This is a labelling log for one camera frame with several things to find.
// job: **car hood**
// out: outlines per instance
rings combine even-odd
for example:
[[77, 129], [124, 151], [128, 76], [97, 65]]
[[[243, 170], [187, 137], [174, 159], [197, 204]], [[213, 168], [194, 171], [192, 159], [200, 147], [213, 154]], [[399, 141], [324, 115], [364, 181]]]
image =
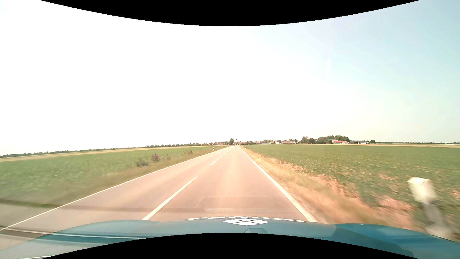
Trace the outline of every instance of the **car hood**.
[[86, 224], [0, 251], [0, 258], [52, 256], [143, 238], [205, 234], [291, 235], [375, 248], [415, 258], [457, 258], [460, 244], [411, 230], [374, 224], [322, 224], [283, 218], [210, 217], [180, 221], [115, 220]]

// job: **hood logo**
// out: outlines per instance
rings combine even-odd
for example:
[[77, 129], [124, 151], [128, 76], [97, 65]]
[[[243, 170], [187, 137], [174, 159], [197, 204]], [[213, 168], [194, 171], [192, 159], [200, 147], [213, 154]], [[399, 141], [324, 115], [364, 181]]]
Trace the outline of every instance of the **hood logo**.
[[236, 224], [236, 225], [243, 225], [243, 226], [250, 226], [250, 225], [259, 225], [268, 223], [268, 221], [254, 219], [254, 218], [239, 218], [239, 219], [229, 219], [224, 220], [226, 223]]

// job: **lane marking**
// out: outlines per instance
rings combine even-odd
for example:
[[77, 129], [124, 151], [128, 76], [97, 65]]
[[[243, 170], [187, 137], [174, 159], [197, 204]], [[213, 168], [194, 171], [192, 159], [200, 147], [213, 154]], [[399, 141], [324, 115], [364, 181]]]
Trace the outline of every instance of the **lane marking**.
[[241, 149], [243, 153], [257, 166], [257, 168], [260, 169], [262, 173], [286, 196], [286, 198], [299, 210], [300, 213], [310, 222], [318, 222], [313, 215], [308, 213], [300, 204], [297, 200], [295, 200], [280, 184], [278, 184], [267, 172], [264, 171], [250, 156], [244, 152], [244, 150]]
[[180, 188], [177, 192], [175, 192], [171, 197], [167, 198], [163, 203], [161, 203], [156, 209], [154, 209], [152, 212], [150, 212], [147, 216], [143, 218], [143, 220], [149, 220], [155, 213], [157, 213], [166, 203], [168, 203], [170, 200], [172, 200], [176, 195], [180, 193], [187, 185], [189, 185], [193, 180], [195, 180], [198, 176], [195, 176], [193, 179], [190, 180], [190, 182], [186, 183], [182, 188]]
[[212, 164], [210, 164], [210, 165], [213, 165], [215, 162], [217, 162], [217, 160], [219, 160], [219, 159], [216, 159], [216, 161], [214, 161], [214, 162], [213, 162]]
[[27, 258], [21, 258], [21, 259], [37, 259], [37, 258], [46, 258], [46, 257], [51, 257], [54, 255], [44, 255], [44, 256], [38, 256], [38, 257], [27, 257]]
[[43, 214], [46, 214], [46, 213], [48, 213], [48, 212], [52, 212], [52, 211], [57, 210], [57, 209], [59, 209], [59, 208], [62, 208], [62, 207], [64, 207], [64, 206], [70, 205], [70, 204], [72, 204], [72, 203], [74, 203], [74, 202], [77, 202], [77, 201], [80, 201], [80, 200], [89, 198], [89, 197], [91, 197], [91, 196], [93, 196], [93, 195], [96, 195], [96, 194], [99, 194], [99, 193], [101, 193], [101, 192], [103, 192], [103, 191], [110, 190], [110, 189], [112, 189], [112, 188], [118, 187], [118, 186], [123, 185], [123, 184], [125, 184], [125, 183], [128, 183], [128, 182], [137, 180], [137, 179], [139, 179], [139, 178], [142, 178], [142, 177], [144, 177], [144, 176], [147, 176], [147, 175], [150, 175], [150, 174], [159, 172], [159, 171], [161, 171], [161, 170], [165, 170], [165, 169], [167, 169], [167, 168], [170, 168], [170, 167], [173, 167], [173, 166], [176, 166], [176, 165], [180, 165], [180, 164], [182, 164], [182, 163], [185, 163], [185, 162], [188, 162], [188, 161], [191, 161], [191, 160], [194, 160], [194, 159], [196, 159], [196, 158], [199, 158], [199, 157], [202, 157], [202, 156], [206, 156], [206, 155], [209, 155], [209, 154], [212, 154], [212, 153], [214, 153], [214, 151], [213, 151], [213, 152], [210, 152], [210, 153], [207, 153], [207, 154], [204, 154], [204, 155], [201, 155], [201, 156], [198, 156], [198, 157], [195, 157], [195, 158], [192, 158], [192, 159], [189, 159], [189, 160], [186, 160], [186, 161], [184, 161], [184, 162], [177, 163], [177, 164], [175, 164], [175, 165], [170, 165], [170, 166], [168, 166], [168, 167], [165, 167], [165, 168], [156, 170], [156, 171], [151, 172], [151, 173], [148, 173], [148, 174], [146, 174], [146, 175], [139, 176], [139, 177], [137, 177], [137, 178], [134, 178], [134, 179], [132, 179], [132, 180], [129, 180], [129, 181], [120, 183], [120, 184], [118, 184], [118, 185], [115, 185], [115, 186], [113, 186], [113, 187], [104, 189], [104, 190], [102, 190], [102, 191], [98, 191], [98, 192], [93, 193], [93, 194], [91, 194], [91, 195], [88, 195], [88, 196], [86, 196], [86, 197], [80, 198], [80, 199], [78, 199], [78, 200], [71, 201], [71, 202], [69, 202], [69, 203], [67, 203], [67, 204], [61, 205], [61, 206], [56, 207], [56, 208], [54, 208], [54, 209], [45, 211], [45, 212], [43, 212], [43, 213], [40, 213], [40, 214], [35, 215], [35, 216], [33, 216], [33, 217], [30, 217], [30, 218], [27, 218], [27, 219], [25, 219], [25, 220], [23, 220], [23, 221], [19, 221], [18, 223], [15, 223], [15, 224], [13, 224], [13, 225], [9, 225], [9, 226], [7, 226], [7, 227], [4, 227], [4, 228], [0, 229], [0, 231], [5, 230], [5, 229], [8, 229], [8, 228], [10, 228], [10, 227], [14, 227], [14, 226], [16, 226], [16, 225], [18, 225], [18, 224], [24, 223], [24, 222], [26, 222], [26, 221], [28, 221], [28, 220], [31, 220], [31, 219], [33, 219], [33, 218], [36, 218], [36, 217], [41, 216], [41, 215], [43, 215]]

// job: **bush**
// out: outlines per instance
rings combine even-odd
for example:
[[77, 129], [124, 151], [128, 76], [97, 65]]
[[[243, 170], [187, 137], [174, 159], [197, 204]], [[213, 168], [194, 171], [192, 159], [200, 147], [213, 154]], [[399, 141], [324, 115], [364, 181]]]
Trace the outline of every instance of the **bush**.
[[146, 159], [139, 158], [139, 160], [136, 161], [137, 167], [146, 166], [146, 165], [149, 165], [149, 162]]

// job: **house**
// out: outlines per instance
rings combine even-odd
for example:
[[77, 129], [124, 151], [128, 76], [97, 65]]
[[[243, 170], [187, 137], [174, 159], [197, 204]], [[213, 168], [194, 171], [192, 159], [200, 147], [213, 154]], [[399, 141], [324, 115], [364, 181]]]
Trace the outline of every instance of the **house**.
[[333, 140], [332, 144], [349, 144], [348, 141], [338, 141], [338, 140]]

